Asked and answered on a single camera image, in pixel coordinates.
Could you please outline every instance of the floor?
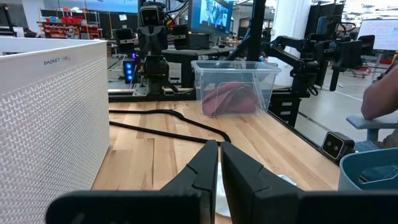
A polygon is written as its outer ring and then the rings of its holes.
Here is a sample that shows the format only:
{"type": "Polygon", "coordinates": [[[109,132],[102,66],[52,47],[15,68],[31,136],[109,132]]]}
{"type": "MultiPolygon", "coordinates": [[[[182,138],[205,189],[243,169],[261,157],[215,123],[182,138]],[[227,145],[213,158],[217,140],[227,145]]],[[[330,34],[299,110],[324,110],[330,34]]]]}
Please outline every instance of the floor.
{"type": "MultiPolygon", "coordinates": [[[[116,58],[109,58],[108,66],[114,64],[111,68],[118,68],[121,61],[117,61],[116,58]]],[[[170,76],[178,77],[180,75],[180,64],[169,63],[169,65],[170,76]]],[[[352,127],[346,121],[346,117],[361,112],[363,93],[380,72],[383,72],[383,70],[379,69],[376,73],[372,73],[371,76],[365,78],[354,77],[351,72],[340,73],[336,91],[330,92],[328,89],[331,71],[328,71],[325,85],[319,95],[302,100],[295,128],[318,145],[322,145],[328,131],[338,131],[355,141],[364,141],[366,131],[352,127]]],[[[109,89],[129,88],[129,84],[125,84],[124,80],[118,80],[120,75],[122,75],[120,71],[108,71],[109,89]]],[[[391,132],[392,130],[380,130],[379,138],[383,139],[391,132]]]]}

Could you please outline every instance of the desk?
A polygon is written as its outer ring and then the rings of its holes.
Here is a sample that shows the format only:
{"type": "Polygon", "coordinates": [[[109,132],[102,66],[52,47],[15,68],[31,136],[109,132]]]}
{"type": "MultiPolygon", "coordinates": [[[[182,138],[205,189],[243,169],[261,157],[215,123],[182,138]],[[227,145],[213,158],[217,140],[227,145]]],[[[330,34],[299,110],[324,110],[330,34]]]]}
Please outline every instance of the desk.
{"type": "MultiPolygon", "coordinates": [[[[170,109],[176,102],[110,103],[116,110],[170,109]]],[[[339,168],[268,114],[206,118],[196,101],[177,105],[188,119],[226,131],[232,143],[275,174],[285,174],[304,190],[336,190],[339,168]]],[[[110,120],[200,138],[222,137],[164,114],[111,114],[110,120]]],[[[93,190],[157,190],[175,177],[203,144],[110,127],[111,145],[93,190]]],[[[216,223],[231,223],[216,216],[216,223]]]]}
{"type": "Polygon", "coordinates": [[[181,63],[181,84],[182,88],[192,88],[194,76],[192,74],[191,61],[198,60],[201,55],[228,56],[234,50],[232,47],[212,47],[202,50],[163,50],[162,54],[168,62],[181,63]]]}

